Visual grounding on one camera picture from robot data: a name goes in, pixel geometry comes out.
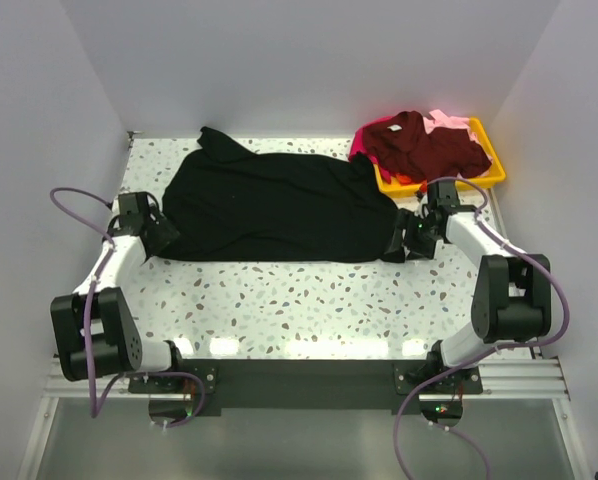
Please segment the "black t shirt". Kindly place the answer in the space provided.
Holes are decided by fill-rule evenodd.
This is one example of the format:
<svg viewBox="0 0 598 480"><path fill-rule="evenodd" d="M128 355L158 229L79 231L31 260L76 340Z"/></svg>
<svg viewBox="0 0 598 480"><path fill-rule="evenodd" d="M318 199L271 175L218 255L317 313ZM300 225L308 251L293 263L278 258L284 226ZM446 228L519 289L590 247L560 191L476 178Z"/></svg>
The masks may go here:
<svg viewBox="0 0 598 480"><path fill-rule="evenodd" d="M399 210L369 159L255 153L204 127L165 189L177 261L383 261Z"/></svg>

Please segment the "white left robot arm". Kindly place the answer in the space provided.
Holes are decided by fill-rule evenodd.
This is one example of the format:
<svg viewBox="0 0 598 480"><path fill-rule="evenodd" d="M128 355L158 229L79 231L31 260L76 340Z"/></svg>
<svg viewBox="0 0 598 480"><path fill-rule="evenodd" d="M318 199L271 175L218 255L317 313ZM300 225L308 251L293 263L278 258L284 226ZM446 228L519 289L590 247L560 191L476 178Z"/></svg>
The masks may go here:
<svg viewBox="0 0 598 480"><path fill-rule="evenodd" d="M124 288L179 233L148 192L120 194L108 207L112 218L95 266L72 293L50 305L63 375L75 382L151 372L156 386L175 392L186 380L181 355L171 341L141 338Z"/></svg>

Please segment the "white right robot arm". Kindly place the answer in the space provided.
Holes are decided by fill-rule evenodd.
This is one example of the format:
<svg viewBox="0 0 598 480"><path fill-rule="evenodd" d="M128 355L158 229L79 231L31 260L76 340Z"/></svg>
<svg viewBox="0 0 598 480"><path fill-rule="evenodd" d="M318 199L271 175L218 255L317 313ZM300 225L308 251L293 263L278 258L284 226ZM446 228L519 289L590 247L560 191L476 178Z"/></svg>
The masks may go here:
<svg viewBox="0 0 598 480"><path fill-rule="evenodd" d="M473 367L478 356L507 343L525 343L551 328L550 263L510 244L486 224L482 211L461 203L456 182L442 177L427 184L415 211L399 211L390 243L408 260L432 260L439 242L460 249L477 267L470 321L457 333L436 342L416 377L438 393L460 380L460 369Z"/></svg>

